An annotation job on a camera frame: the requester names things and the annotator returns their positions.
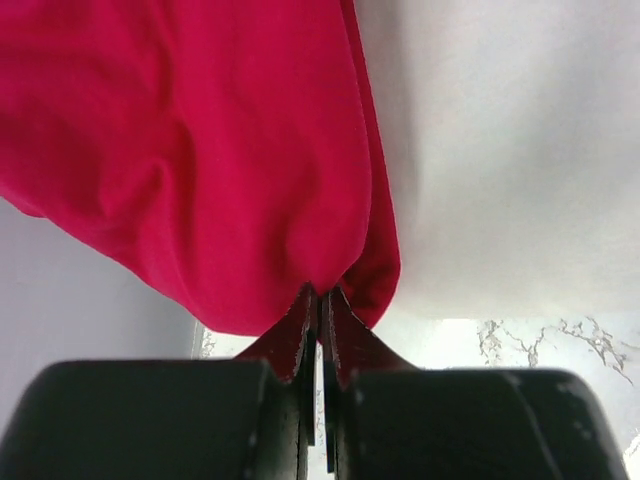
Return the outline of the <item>crimson red t shirt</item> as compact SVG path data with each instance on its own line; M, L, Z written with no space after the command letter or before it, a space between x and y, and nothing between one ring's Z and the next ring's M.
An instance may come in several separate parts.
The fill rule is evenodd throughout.
M399 280L350 1L3 2L1 194L224 333Z

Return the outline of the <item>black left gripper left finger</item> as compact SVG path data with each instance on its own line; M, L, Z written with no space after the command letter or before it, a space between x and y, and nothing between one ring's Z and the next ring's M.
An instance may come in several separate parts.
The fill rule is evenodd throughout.
M5 479L303 479L314 442L317 294L223 360L45 368L1 440Z

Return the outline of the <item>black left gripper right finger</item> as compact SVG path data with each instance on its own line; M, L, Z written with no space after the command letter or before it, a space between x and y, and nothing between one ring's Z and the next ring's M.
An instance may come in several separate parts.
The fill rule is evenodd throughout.
M624 479L593 391L554 369L421 369L319 303L327 470L337 479Z

